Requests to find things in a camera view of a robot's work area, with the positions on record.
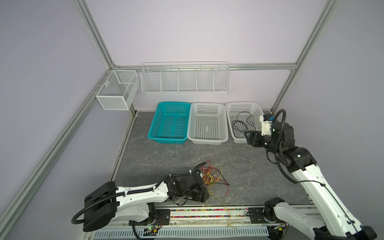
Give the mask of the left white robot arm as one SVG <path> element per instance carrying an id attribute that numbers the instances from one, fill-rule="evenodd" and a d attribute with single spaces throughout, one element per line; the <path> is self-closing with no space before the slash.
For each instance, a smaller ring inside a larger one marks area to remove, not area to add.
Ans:
<path id="1" fill-rule="evenodd" d="M 155 220 L 156 203 L 204 203 L 209 198 L 201 172 L 204 165 L 200 163 L 185 174 L 165 175 L 151 185 L 118 187 L 114 181 L 107 182 L 85 197 L 84 208 L 72 217 L 71 223 L 81 224 L 84 232 L 93 232 L 110 222 Z"/>

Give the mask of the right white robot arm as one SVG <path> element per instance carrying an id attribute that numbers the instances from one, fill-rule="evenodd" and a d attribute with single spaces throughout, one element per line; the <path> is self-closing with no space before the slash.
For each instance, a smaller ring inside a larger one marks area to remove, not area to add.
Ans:
<path id="1" fill-rule="evenodd" d="M 284 109 L 275 115 L 263 115 L 261 131 L 245 131 L 245 138 L 248 145 L 274 155 L 279 171 L 291 183 L 303 186 L 322 220 L 306 215 L 281 198 L 265 202 L 263 218 L 269 223 L 283 221 L 312 240 L 375 240 L 377 233 L 372 227 L 363 226 L 342 203 L 312 154 L 296 146 L 294 129 L 286 123 L 286 116 Z"/>

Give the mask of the white plastic basket right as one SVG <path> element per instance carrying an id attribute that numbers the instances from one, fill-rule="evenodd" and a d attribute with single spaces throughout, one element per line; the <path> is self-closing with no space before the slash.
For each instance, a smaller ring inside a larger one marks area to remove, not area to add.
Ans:
<path id="1" fill-rule="evenodd" d="M 256 102 L 229 102 L 225 104 L 227 120 L 235 144 L 246 144 L 245 131 L 261 132 L 260 116 L 265 115 Z"/>

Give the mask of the white plastic basket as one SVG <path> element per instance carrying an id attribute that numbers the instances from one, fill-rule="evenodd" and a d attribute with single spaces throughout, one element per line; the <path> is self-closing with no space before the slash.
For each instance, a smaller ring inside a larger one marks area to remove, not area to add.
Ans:
<path id="1" fill-rule="evenodd" d="M 220 145 L 229 139 L 226 107 L 218 103 L 192 103 L 187 137 L 194 144 Z"/>
<path id="2" fill-rule="evenodd" d="M 261 132 L 260 116 L 265 115 L 256 102 L 229 102 L 225 104 L 227 120 L 235 144 L 246 144 L 245 131 Z"/>

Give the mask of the white plastic basket middle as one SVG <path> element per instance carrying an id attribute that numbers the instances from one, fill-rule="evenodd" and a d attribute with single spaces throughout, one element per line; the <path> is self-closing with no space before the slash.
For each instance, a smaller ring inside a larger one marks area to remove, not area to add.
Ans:
<path id="1" fill-rule="evenodd" d="M 226 107 L 218 103 L 192 103 L 187 137 L 194 144 L 220 145 L 229 139 Z"/>

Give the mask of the teal plastic basket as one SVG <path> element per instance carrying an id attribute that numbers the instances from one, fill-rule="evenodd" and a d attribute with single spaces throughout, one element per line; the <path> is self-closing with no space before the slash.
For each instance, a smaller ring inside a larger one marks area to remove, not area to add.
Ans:
<path id="1" fill-rule="evenodd" d="M 191 104 L 185 102 L 161 102 L 158 104 L 148 138 L 159 144 L 185 143 Z"/>

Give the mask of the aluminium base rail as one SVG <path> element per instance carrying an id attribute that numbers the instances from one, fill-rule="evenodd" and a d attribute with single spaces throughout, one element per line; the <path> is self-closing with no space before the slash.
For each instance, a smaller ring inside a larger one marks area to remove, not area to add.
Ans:
<path id="1" fill-rule="evenodd" d="M 237 225 L 281 225 L 296 228 L 321 228 L 325 225 L 318 209 L 313 205 L 290 206 L 279 203 L 270 206 L 215 206 L 215 207 L 156 207 L 158 217 L 139 224 L 181 225 L 181 226 L 228 226 Z M 131 221 L 117 221 L 109 224 L 126 224 Z"/>

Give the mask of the white mesh wall box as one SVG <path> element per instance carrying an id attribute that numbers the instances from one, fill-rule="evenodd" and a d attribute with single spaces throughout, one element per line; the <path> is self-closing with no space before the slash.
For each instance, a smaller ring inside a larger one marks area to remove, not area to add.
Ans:
<path id="1" fill-rule="evenodd" d="M 136 71 L 112 70 L 96 97 L 104 110 L 129 111 L 139 85 Z"/>

